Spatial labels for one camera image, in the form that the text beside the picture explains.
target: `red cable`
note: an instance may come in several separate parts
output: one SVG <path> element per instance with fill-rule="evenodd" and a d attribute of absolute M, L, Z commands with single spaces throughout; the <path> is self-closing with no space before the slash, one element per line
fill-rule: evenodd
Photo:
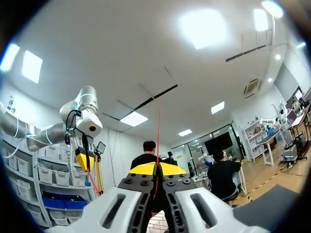
<path fill-rule="evenodd" d="M 156 164 L 159 164 L 159 158 L 160 158 L 160 150 L 159 150 L 159 145 L 160 145 L 160 119 L 161 119 L 161 106 L 159 103 L 159 120 L 158 120 L 158 126 L 157 126 L 157 156 L 156 156 Z M 159 177 L 156 177 L 156 182 L 155 182 L 155 194 L 154 194 L 154 199 L 156 198 L 156 192 L 157 192 L 157 186 L 159 183 Z"/>
<path fill-rule="evenodd" d="M 92 175 L 91 175 L 91 173 L 89 172 L 88 169 L 87 169 L 87 173 L 88 173 L 88 176 L 91 178 L 91 182 L 93 184 L 93 187 L 95 188 L 95 191 L 97 192 L 98 196 L 100 196 L 101 194 L 99 193 L 99 190 L 98 190 L 96 184 L 94 183 L 93 177 L 92 177 Z"/>

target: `black hair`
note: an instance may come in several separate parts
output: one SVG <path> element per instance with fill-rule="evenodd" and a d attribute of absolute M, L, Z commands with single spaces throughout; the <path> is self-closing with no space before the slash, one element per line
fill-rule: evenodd
<path fill-rule="evenodd" d="M 224 158 L 224 152 L 222 150 L 215 151 L 213 154 L 215 162 L 221 161 Z"/>
<path fill-rule="evenodd" d="M 146 141 L 143 144 L 144 151 L 152 151 L 156 148 L 156 143 L 154 141 Z"/>

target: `black mat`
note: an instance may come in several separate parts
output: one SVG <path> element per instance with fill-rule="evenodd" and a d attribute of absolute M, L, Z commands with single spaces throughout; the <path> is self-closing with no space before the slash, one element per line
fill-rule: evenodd
<path fill-rule="evenodd" d="M 271 231 L 278 225 L 297 196 L 296 192 L 276 185 L 256 200 L 234 208 L 233 215 L 247 226 L 260 226 Z"/>

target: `chair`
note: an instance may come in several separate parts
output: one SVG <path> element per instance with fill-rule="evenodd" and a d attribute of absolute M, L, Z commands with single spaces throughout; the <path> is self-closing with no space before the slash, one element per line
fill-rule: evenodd
<path fill-rule="evenodd" d="M 232 203 L 231 203 L 232 200 L 237 198 L 238 194 L 239 194 L 239 189 L 237 188 L 233 194 L 231 194 L 229 197 L 223 198 L 222 200 L 233 208 L 239 207 L 239 205 L 232 205 Z"/>

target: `black shirt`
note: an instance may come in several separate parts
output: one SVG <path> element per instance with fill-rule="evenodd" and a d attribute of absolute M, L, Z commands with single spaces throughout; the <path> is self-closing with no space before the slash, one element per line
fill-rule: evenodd
<path fill-rule="evenodd" d="M 220 199 L 233 194 L 236 187 L 232 181 L 233 172 L 238 172 L 241 163 L 233 161 L 218 161 L 208 169 L 208 178 L 212 184 L 212 193 Z"/>
<path fill-rule="evenodd" d="M 149 154 L 149 153 L 142 154 L 132 161 L 131 169 L 137 167 L 138 165 L 147 164 L 147 163 L 151 163 L 151 162 L 156 162 L 156 156 L 155 155 Z"/>

